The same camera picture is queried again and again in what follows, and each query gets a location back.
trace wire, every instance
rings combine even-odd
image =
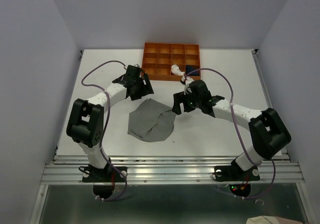
[[[87,175],[90,175],[89,172],[87,172],[86,170],[84,170],[84,169],[85,169],[85,166],[79,166],[78,169],[79,169],[80,172],[82,172],[82,173],[84,173],[84,174],[87,174]]]
[[[186,75],[184,76],[184,78],[187,78],[187,76],[191,75],[192,73],[199,72],[199,71],[201,71],[201,70],[206,70],[206,71],[211,71],[211,72],[217,73],[217,74],[218,74],[219,76],[221,76],[221,77],[226,81],[226,83],[228,84],[228,86],[229,86],[229,88],[230,88],[230,91],[231,91],[230,110],[231,110],[232,121],[233,121],[233,124],[234,124],[234,128],[235,128],[236,134],[237,134],[237,136],[238,136],[238,138],[239,138],[241,147],[242,147],[242,149],[243,149],[243,152],[244,152],[246,158],[249,160],[249,162],[250,162],[252,165],[258,166],[258,164],[257,164],[257,163],[254,163],[254,162],[252,161],[252,159],[250,158],[250,156],[249,156],[249,154],[248,154],[248,152],[247,152],[247,150],[246,150],[244,141],[243,141],[243,139],[242,139],[242,137],[241,137],[239,128],[238,128],[237,119],[236,119],[236,115],[235,115],[235,110],[234,110],[234,107],[233,107],[234,90],[233,90],[233,88],[232,88],[232,86],[231,86],[230,81],[229,81],[222,73],[220,73],[220,72],[217,71],[217,70],[211,69],[211,68],[199,68],[199,69],[193,70],[193,71],[189,72],[188,74],[186,74]],[[255,195],[255,196],[250,196],[250,197],[244,197],[244,199],[254,199],[254,198],[261,197],[262,195],[264,195],[265,193],[267,193],[267,192],[271,189],[271,187],[273,186],[273,184],[274,184],[274,182],[275,182],[275,178],[276,178],[276,165],[275,165],[274,160],[271,159],[271,162],[272,162],[272,165],[273,165],[273,177],[272,177],[272,180],[271,180],[270,185],[267,187],[266,190],[264,190],[264,191],[261,192],[260,194]],[[223,193],[225,193],[225,194],[228,194],[228,195],[230,194],[230,193],[227,193],[227,192],[225,192],[225,191],[219,190],[219,189],[217,189],[217,188],[216,188],[216,190],[219,191],[219,192],[223,192]]]
[[[126,191],[126,189],[127,189],[127,186],[128,186],[127,177],[124,176],[124,175],[121,173],[121,171],[120,171],[118,168],[116,168],[116,167],[111,163],[111,161],[109,160],[109,158],[108,158],[107,155],[105,154],[104,148],[103,148],[103,146],[102,146],[102,141],[103,141],[103,139],[104,139],[104,136],[105,136],[105,133],[106,133],[106,130],[107,130],[107,126],[108,126],[108,122],[109,122],[109,118],[110,118],[111,105],[110,105],[110,96],[109,96],[109,93],[108,93],[103,87],[101,87],[101,86],[99,86],[99,85],[97,85],[97,84],[85,84],[85,83],[84,83],[85,79],[86,79],[91,73],[93,73],[95,70],[101,68],[102,66],[104,66],[104,65],[106,65],[106,64],[108,64],[108,63],[120,63],[121,65],[123,65],[124,68],[126,68],[126,65],[125,65],[123,62],[119,61],[119,60],[109,60],[109,61],[106,61],[106,62],[98,65],[96,68],[94,68],[93,70],[91,70],[88,74],[86,74],[86,75],[82,78],[82,80],[81,80],[81,84],[82,84],[83,86],[85,86],[85,87],[95,87],[95,88],[98,88],[98,89],[102,90],[102,91],[105,93],[105,95],[106,95],[106,98],[107,98],[107,116],[106,116],[106,121],[105,121],[104,128],[103,128],[102,138],[101,138],[100,143],[99,143],[100,152],[101,152],[104,160],[107,162],[107,164],[108,164],[109,166],[111,166],[111,168],[112,168],[113,170],[115,170],[115,171],[120,175],[120,177],[123,177],[124,182],[125,182],[124,189],[123,189],[122,192],[121,192],[119,195],[117,195],[116,197],[111,198],[111,199],[103,199],[103,198],[100,198],[99,196],[96,196],[96,197],[95,197],[96,199],[99,199],[99,200],[104,201],[104,202],[109,202],[109,201],[117,200],[118,198],[120,198],[120,197],[125,193],[125,191]]]
[[[243,186],[244,183],[245,183],[245,181],[241,184],[241,187],[240,187],[241,190],[244,190],[248,186],[248,184],[249,184],[249,176],[246,177],[246,184]]]
[[[247,176],[245,177],[245,179],[243,180],[243,182],[241,183],[240,189],[243,190],[243,189],[244,189],[244,186],[246,187],[247,184],[248,184],[248,182],[249,182],[249,175],[247,175]]]
[[[115,187],[115,177],[116,177],[116,173],[113,171],[111,176],[111,183],[113,187]]]

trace gray cloth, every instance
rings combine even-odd
[[[128,134],[144,142],[161,142],[174,130],[176,114],[171,107],[146,99],[129,114]]]

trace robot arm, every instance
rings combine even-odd
[[[139,67],[129,65],[126,73],[115,79],[105,90],[110,97],[110,107],[130,97],[132,101],[153,94],[148,75]],[[72,106],[66,134],[79,144],[89,164],[96,169],[110,169],[99,145],[104,132],[104,113],[108,111],[108,99],[101,92],[87,100],[77,99]]]
[[[182,103],[184,112],[188,113],[199,108],[211,117],[233,122],[230,102],[219,95],[211,96],[203,80],[193,81],[187,77],[182,83],[186,84],[185,90],[173,95],[172,111],[174,113],[177,115],[182,113],[180,107]],[[246,152],[253,163],[259,164],[262,160],[271,159],[291,141],[287,128],[274,109],[255,110],[237,104],[232,106],[237,124],[251,134],[253,146]],[[242,153],[232,161],[231,166],[215,168],[221,171],[219,176],[216,175],[216,180],[223,182],[241,181],[257,167],[250,162],[245,153]],[[260,178],[253,176],[250,179],[255,181]]]

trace blue object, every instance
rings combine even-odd
[[[185,66],[185,73],[189,74],[190,72],[197,70],[198,68],[193,68],[192,65],[186,65]],[[200,76],[199,71],[196,71],[194,73],[192,73],[192,76]]]

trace white table surface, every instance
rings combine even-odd
[[[119,60],[125,64],[142,63],[143,50],[85,50],[66,120],[58,143],[57,156],[84,156],[82,149],[67,136],[66,127],[73,102],[88,99],[100,92],[94,87],[84,87],[81,79],[90,70],[109,60]],[[265,110],[267,102],[257,73],[251,50],[200,50],[202,68],[213,68],[224,74],[234,90],[233,102],[248,108]],[[98,69],[86,80],[86,83],[98,84],[107,88],[109,84],[124,73],[118,63],[110,63]],[[212,95],[230,99],[227,83],[211,71],[202,71],[201,78],[206,82]],[[235,128],[231,122],[212,118],[195,110],[177,115],[174,131],[162,142],[143,142],[127,134],[129,113],[134,111],[145,99],[152,98],[172,107],[173,94],[181,92],[184,87],[178,81],[151,81],[154,95],[141,100],[130,98],[116,104],[110,113],[103,148],[110,156],[237,156],[242,148]],[[252,145],[250,133],[239,127],[246,147]]]

